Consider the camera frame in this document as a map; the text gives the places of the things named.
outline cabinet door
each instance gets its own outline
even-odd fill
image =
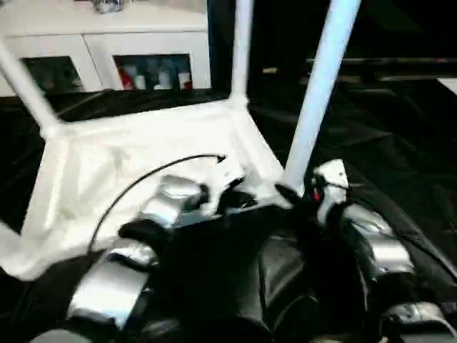
[[[22,36],[8,38],[6,44],[48,94],[98,91],[102,88],[81,35]],[[2,78],[0,96],[11,95],[14,92]]]
[[[87,34],[84,38],[105,87],[211,87],[206,32]]]

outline white tube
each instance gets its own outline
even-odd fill
[[[351,36],[361,0],[332,0],[308,83],[283,183],[299,194],[303,178],[326,112],[333,85]]]
[[[233,41],[233,68],[231,77],[231,95],[234,101],[247,102],[249,50],[251,48],[251,26],[253,0],[236,2],[235,37]]]
[[[40,126],[40,133],[46,139],[61,127],[48,101],[30,76],[26,67],[13,56],[0,37],[0,72],[11,88],[21,98],[30,114]]]

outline black cable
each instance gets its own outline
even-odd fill
[[[147,173],[145,173],[143,176],[139,177],[137,180],[135,180],[134,182],[132,182],[130,185],[128,185],[121,193],[120,195],[117,196],[117,198],[115,198],[115,200],[113,201],[113,203],[108,207],[108,209],[106,209],[106,211],[103,213],[103,215],[101,216],[100,220],[99,220],[99,223],[97,224],[96,228],[95,228],[95,231],[94,233],[92,234],[92,238],[91,238],[91,241],[89,242],[89,245],[87,246],[87,255],[89,255],[93,248],[94,248],[94,245],[95,245],[95,242],[96,242],[96,238],[97,238],[97,235],[99,234],[99,231],[100,231],[100,228],[101,228],[101,225],[103,224],[103,222],[105,221],[105,219],[107,218],[107,216],[111,213],[111,210],[116,206],[116,204],[132,189],[134,188],[137,184],[139,184],[140,182],[142,182],[143,180],[147,179],[148,177],[150,177],[151,175],[154,175],[155,173],[158,173],[166,168],[169,168],[170,166],[174,166],[175,164],[179,164],[181,162],[185,162],[185,161],[189,161],[191,159],[202,159],[202,158],[205,158],[205,157],[216,157],[217,158],[217,161],[218,163],[223,161],[226,157],[224,155],[218,155],[218,154],[199,154],[199,155],[193,155],[193,156],[188,156],[188,157],[184,157],[182,159],[177,159],[175,161],[172,161],[170,163],[167,163],[167,164],[164,164],[158,168],[155,168],[151,171],[148,171]]]

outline black tarp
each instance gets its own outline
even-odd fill
[[[284,164],[305,87],[269,85],[265,84],[252,95],[250,111]],[[59,96],[51,102],[57,111],[62,111],[77,101],[89,99],[62,112],[62,117],[75,121],[194,104],[225,96],[209,91],[173,96],[147,91],[108,91],[95,96]],[[358,196],[374,204],[393,221],[395,229],[409,234],[425,247],[439,249],[455,265],[457,137],[453,111],[456,106],[457,96],[437,81],[337,84],[311,162],[311,166],[316,166],[329,159],[342,158],[350,181],[360,184],[356,188]],[[8,106],[0,106],[0,112],[5,123],[2,125],[5,134],[0,217],[19,231],[38,171],[43,142],[22,105],[13,101]],[[439,301],[452,308],[457,302],[455,282],[426,254],[413,246],[408,248]],[[16,319],[20,319],[18,323],[38,330],[37,318],[49,324],[61,317],[64,313],[62,304],[68,301],[84,270],[82,263],[78,260],[64,262],[31,284],[32,296],[27,304],[32,301],[34,310],[16,314]],[[2,293],[6,297],[2,312],[9,322],[24,284],[6,276],[2,279]],[[50,289],[54,289],[54,293],[49,293]],[[48,319],[40,315],[44,312],[49,314]]]

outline shelf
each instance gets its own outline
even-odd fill
[[[0,32],[4,36],[41,36],[208,30],[202,6],[191,11],[189,0],[174,0],[169,6],[167,2],[127,2],[123,11],[97,14],[90,1],[12,0],[0,8]]]

